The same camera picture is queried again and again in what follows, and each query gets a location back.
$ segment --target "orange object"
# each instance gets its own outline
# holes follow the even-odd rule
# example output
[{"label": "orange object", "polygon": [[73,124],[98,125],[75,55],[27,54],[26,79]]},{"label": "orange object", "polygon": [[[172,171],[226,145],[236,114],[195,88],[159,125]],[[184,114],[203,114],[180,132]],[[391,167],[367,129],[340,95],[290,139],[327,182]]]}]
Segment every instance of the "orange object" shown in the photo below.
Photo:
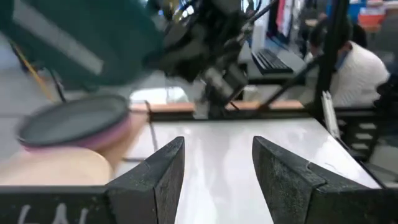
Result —
[{"label": "orange object", "polygon": [[384,20],[386,11],[383,7],[362,8],[358,15],[358,23],[361,26],[378,26]]}]

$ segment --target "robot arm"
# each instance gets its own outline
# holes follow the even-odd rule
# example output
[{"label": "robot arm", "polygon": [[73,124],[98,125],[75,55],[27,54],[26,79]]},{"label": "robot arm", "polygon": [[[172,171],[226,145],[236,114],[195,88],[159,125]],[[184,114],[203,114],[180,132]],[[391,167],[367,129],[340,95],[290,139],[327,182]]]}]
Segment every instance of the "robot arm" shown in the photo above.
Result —
[{"label": "robot arm", "polygon": [[5,0],[0,31],[62,80],[119,86],[139,82],[152,68],[202,80],[200,103],[224,108],[247,83],[238,55],[250,22],[239,0],[190,4],[195,12],[175,22],[161,0],[146,8],[132,0]]}]

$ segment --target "wooden edge strip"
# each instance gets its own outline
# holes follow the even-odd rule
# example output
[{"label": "wooden edge strip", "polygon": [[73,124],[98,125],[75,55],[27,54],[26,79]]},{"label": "wooden edge strip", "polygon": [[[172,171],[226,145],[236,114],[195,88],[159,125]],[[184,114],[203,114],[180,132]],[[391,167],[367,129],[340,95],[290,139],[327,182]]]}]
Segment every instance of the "wooden edge strip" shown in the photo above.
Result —
[{"label": "wooden edge strip", "polygon": [[[254,110],[260,106],[260,102],[244,102],[235,101],[233,102],[241,110]],[[303,105],[297,100],[288,101],[276,101],[271,104],[271,109],[301,109]],[[193,103],[169,103],[169,104],[153,104],[150,105],[150,110],[152,112],[193,112],[195,105]],[[235,110],[235,108],[228,104],[228,110]],[[132,104],[132,111],[147,111],[147,105],[144,103]]]}]

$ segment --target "teal fabric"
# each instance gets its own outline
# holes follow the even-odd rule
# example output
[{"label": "teal fabric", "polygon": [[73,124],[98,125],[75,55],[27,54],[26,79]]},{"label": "teal fabric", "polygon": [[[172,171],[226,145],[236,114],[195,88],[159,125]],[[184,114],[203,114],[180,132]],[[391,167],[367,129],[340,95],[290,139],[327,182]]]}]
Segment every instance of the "teal fabric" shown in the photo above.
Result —
[{"label": "teal fabric", "polygon": [[162,34],[139,0],[20,0],[104,61],[97,75],[12,20],[13,0],[0,3],[0,31],[61,78],[90,85],[125,85],[146,73],[142,61],[162,49]]}]

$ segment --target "beige object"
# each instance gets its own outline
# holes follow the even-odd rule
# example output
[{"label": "beige object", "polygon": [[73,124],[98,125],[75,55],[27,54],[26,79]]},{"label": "beige object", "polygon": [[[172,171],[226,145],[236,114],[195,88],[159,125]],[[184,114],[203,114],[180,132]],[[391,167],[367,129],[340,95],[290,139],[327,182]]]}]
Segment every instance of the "beige object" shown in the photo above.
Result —
[{"label": "beige object", "polygon": [[77,147],[22,152],[0,165],[0,185],[104,185],[111,178],[104,157]]},{"label": "beige object", "polygon": [[132,124],[129,131],[126,131],[124,135],[114,142],[96,149],[96,152],[100,153],[111,164],[113,170],[117,168],[125,153],[133,147],[147,119],[148,116],[146,113],[133,113],[131,115]]}]

